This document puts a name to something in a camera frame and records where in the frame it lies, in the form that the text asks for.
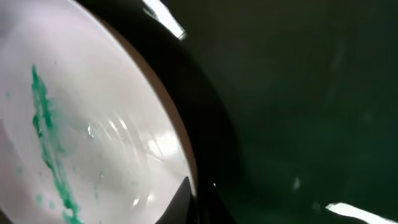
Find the white bowl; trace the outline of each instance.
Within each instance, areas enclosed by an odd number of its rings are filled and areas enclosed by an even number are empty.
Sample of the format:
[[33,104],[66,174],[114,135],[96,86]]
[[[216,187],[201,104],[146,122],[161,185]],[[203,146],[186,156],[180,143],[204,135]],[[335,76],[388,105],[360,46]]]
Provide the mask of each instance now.
[[195,194],[187,142],[160,82],[78,4],[0,2],[0,205],[15,224],[153,224],[186,176]]

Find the green liquid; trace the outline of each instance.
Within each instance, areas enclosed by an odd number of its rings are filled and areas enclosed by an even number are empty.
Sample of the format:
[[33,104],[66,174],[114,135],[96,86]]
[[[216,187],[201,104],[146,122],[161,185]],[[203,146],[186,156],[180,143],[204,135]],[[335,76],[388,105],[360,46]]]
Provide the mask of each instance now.
[[43,196],[37,195],[35,201],[38,205],[43,206]]
[[18,175],[24,174],[24,168],[22,168],[22,167],[17,167],[17,174],[18,174]]
[[60,154],[64,154],[65,148],[60,144],[58,126],[53,120],[53,117],[55,117],[54,110],[49,108],[52,103],[46,97],[47,89],[43,80],[37,74],[35,65],[32,66],[32,74],[32,92],[36,110],[36,114],[33,116],[33,125],[36,128],[42,146],[42,159],[51,170],[54,184],[63,201],[63,205],[72,212],[72,215],[67,212],[63,213],[65,221],[68,224],[81,224],[83,222],[78,217],[80,209],[73,198],[72,190],[60,159]]

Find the green stain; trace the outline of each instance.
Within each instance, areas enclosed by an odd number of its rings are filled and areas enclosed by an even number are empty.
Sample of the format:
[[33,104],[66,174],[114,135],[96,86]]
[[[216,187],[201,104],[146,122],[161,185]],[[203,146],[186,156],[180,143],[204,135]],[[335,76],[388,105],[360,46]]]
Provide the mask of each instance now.
[[47,89],[43,80],[37,74],[35,65],[32,66],[32,75],[33,102],[36,110],[33,116],[33,125],[42,146],[42,159],[51,170],[54,184],[63,201],[63,205],[72,212],[71,215],[67,212],[63,213],[65,221],[69,224],[81,224],[83,222],[78,217],[80,209],[73,197],[65,169],[60,159],[60,155],[64,154],[65,148],[61,145],[58,125],[53,120],[55,117],[53,114],[54,110],[49,108],[53,104],[46,97]]
[[11,94],[9,92],[6,92],[6,99],[8,101],[11,101]]
[[35,201],[38,205],[43,206],[43,196],[38,194],[36,195]]
[[50,202],[49,207],[51,210],[55,209],[55,203],[53,201]]
[[24,174],[24,168],[22,168],[22,167],[17,167],[17,174],[18,174],[18,175]]

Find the green streak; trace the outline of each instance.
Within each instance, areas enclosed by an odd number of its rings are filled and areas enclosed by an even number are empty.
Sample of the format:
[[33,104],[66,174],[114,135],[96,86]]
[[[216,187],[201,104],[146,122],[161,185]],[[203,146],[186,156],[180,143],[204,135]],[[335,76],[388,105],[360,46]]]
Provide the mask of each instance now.
[[43,196],[42,195],[40,195],[40,194],[36,195],[35,201],[40,206],[43,206]]
[[6,98],[8,101],[11,101],[11,94],[9,92],[6,92]]
[[42,146],[42,159],[51,170],[54,177],[54,184],[63,201],[63,205],[72,211],[72,215],[64,211],[63,217],[65,221],[69,224],[81,224],[83,222],[78,217],[80,209],[73,198],[72,190],[60,159],[60,155],[64,154],[65,148],[60,143],[58,126],[53,120],[55,115],[52,114],[53,111],[49,108],[50,105],[53,105],[46,97],[47,89],[43,80],[38,76],[35,65],[32,66],[32,74],[32,92],[36,110],[36,114],[33,116],[33,125]]
[[53,201],[51,201],[49,207],[50,207],[51,210],[54,210],[55,209],[55,203]]
[[18,175],[24,174],[24,168],[22,168],[22,167],[17,167],[17,174],[18,174]]

